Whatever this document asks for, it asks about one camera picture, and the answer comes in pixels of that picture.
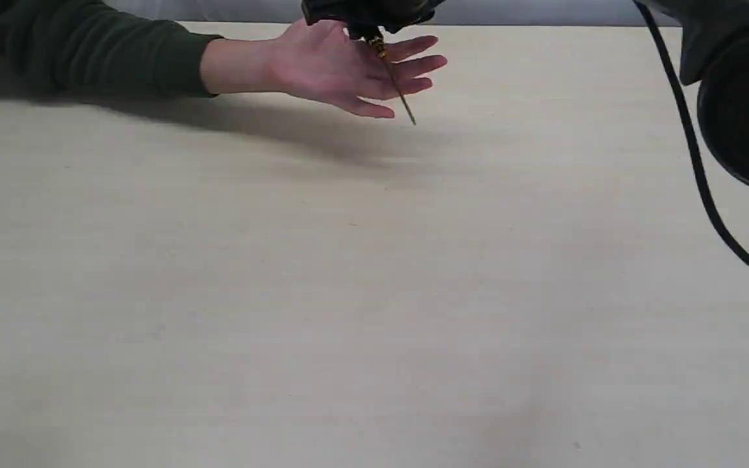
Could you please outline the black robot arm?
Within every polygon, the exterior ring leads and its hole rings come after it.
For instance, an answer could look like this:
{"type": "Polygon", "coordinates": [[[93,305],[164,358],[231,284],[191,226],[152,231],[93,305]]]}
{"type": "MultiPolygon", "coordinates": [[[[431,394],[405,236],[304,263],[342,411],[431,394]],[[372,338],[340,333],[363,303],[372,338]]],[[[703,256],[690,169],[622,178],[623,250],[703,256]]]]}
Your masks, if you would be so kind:
{"type": "Polygon", "coordinates": [[[749,187],[749,1],[636,1],[677,100],[705,210],[716,213],[683,95],[699,84],[696,116],[710,154],[749,187]]]}

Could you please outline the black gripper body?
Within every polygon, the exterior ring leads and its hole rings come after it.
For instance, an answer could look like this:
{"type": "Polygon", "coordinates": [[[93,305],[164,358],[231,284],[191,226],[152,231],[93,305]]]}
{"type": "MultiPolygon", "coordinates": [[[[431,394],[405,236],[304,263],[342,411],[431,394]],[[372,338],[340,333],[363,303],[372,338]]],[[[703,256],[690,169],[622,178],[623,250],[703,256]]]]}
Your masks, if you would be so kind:
{"type": "Polygon", "coordinates": [[[301,11],[308,25],[318,21],[340,21],[351,27],[353,36],[371,36],[375,29],[397,33],[426,23],[443,1],[302,1],[301,11]]]}

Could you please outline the person's bare hand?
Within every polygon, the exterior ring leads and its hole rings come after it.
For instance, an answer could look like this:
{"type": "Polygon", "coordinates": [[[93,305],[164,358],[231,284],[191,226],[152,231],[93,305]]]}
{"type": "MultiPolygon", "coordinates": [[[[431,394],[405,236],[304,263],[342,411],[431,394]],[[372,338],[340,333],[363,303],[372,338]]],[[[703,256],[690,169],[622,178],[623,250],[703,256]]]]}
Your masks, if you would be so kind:
{"type": "MultiPolygon", "coordinates": [[[[429,55],[437,36],[416,36],[386,44],[393,71],[405,97],[433,86],[428,74],[448,60],[429,55]]],[[[345,24],[300,19],[270,40],[263,74],[274,92],[337,107],[362,118],[390,119],[395,111],[384,103],[399,99],[386,69],[375,52],[352,40],[345,24]]]]}

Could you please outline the green sleeved forearm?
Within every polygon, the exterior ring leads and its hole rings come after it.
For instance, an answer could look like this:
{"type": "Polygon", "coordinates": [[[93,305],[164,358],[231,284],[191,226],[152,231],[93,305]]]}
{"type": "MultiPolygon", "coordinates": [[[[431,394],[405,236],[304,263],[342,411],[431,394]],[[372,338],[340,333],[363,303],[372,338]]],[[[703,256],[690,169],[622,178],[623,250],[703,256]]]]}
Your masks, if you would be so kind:
{"type": "Polygon", "coordinates": [[[0,1],[0,59],[33,88],[113,97],[275,92],[276,45],[197,34],[101,1],[0,1]]]}

